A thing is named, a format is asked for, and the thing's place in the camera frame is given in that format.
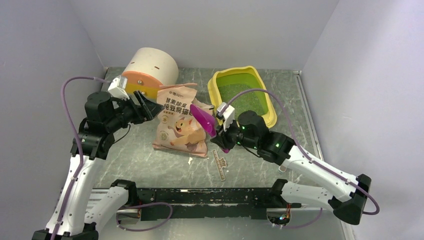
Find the magenta plastic scoop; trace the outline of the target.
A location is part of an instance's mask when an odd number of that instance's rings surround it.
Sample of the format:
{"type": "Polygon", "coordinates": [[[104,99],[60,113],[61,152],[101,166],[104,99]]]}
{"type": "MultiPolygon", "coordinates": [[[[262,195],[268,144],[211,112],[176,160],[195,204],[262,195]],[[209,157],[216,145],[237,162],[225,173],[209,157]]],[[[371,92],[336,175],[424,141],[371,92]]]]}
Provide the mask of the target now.
{"type": "Polygon", "coordinates": [[[216,118],[194,104],[191,104],[189,109],[204,131],[208,133],[211,138],[214,138],[216,136],[215,127],[218,126],[216,125],[216,118]]]}

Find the torn bag top strip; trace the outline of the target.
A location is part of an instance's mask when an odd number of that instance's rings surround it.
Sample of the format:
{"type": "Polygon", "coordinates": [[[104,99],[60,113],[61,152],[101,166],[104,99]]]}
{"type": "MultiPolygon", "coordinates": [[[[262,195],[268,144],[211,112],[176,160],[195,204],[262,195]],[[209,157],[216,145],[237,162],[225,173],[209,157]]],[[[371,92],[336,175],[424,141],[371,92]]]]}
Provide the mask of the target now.
{"type": "Polygon", "coordinates": [[[217,166],[217,170],[218,170],[218,173],[219,173],[220,180],[222,182],[225,182],[226,176],[225,176],[224,168],[227,167],[227,162],[223,157],[219,157],[216,149],[212,150],[212,155],[213,155],[214,162],[217,166]]]}

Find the white orange cylindrical bin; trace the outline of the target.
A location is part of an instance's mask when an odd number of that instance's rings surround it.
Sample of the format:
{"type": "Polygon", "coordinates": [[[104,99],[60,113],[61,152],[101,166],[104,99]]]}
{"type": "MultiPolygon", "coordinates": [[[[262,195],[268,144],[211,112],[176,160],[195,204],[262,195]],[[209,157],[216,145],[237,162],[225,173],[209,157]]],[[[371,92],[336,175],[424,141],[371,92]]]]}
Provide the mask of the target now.
{"type": "Polygon", "coordinates": [[[163,86],[177,82],[179,68],[168,53],[142,47],[136,51],[121,75],[127,78],[124,89],[128,94],[139,91],[146,98],[155,100],[163,86]]]}

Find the pink cat litter bag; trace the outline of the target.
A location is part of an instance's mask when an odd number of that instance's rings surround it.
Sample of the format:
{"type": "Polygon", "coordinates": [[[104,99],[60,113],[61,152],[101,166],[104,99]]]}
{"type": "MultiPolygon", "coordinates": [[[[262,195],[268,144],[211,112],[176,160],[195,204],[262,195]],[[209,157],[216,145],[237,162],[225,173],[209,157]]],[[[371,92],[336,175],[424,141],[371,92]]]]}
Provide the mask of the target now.
{"type": "Polygon", "coordinates": [[[194,105],[208,114],[214,107],[197,99],[196,86],[196,83],[166,85],[157,92],[156,103],[162,105],[163,110],[157,115],[159,124],[153,148],[207,156],[207,134],[193,117],[190,107],[194,105]]]}

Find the yellow green litter box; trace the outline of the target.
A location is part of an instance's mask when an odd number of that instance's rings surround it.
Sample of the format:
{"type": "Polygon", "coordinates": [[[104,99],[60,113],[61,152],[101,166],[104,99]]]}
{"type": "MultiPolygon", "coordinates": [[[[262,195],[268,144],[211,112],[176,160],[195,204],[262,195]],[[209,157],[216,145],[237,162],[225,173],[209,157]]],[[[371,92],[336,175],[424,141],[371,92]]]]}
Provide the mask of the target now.
{"type": "MultiPolygon", "coordinates": [[[[233,67],[214,73],[207,84],[208,94],[214,109],[230,101],[235,95],[250,89],[266,89],[257,69],[251,65],[233,67]]],[[[277,123],[277,114],[267,93],[253,91],[245,93],[230,104],[235,108],[235,118],[248,110],[261,116],[267,127],[277,123]]]]}

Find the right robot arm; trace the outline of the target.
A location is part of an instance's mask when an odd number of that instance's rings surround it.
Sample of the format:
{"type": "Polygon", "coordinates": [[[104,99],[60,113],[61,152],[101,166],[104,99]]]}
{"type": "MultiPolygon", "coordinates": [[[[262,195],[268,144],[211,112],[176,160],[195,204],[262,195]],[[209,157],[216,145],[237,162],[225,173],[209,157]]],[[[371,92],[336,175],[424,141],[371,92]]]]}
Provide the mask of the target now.
{"type": "Polygon", "coordinates": [[[360,223],[372,181],[369,176],[355,176],[321,161],[289,136],[270,130],[254,111],[245,111],[238,119],[239,123],[225,119],[222,125],[208,126],[211,142],[225,153],[241,146],[258,158],[297,171],[318,184],[276,180],[269,197],[275,207],[310,205],[332,211],[347,224],[360,223]]]}

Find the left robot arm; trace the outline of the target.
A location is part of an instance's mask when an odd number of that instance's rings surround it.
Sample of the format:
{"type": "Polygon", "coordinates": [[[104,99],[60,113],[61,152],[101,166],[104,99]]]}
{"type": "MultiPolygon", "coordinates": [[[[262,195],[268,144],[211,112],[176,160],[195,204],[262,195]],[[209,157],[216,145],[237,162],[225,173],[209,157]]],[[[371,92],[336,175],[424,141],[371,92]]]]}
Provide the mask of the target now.
{"type": "Polygon", "coordinates": [[[95,178],[115,143],[115,132],[153,120],[164,107],[139,91],[134,98],[98,91],[87,97],[84,108],[86,118],[73,140],[63,191],[45,228],[33,233],[35,240],[97,240],[120,208],[141,202],[133,181],[117,179],[105,196],[89,207],[95,178]]]}

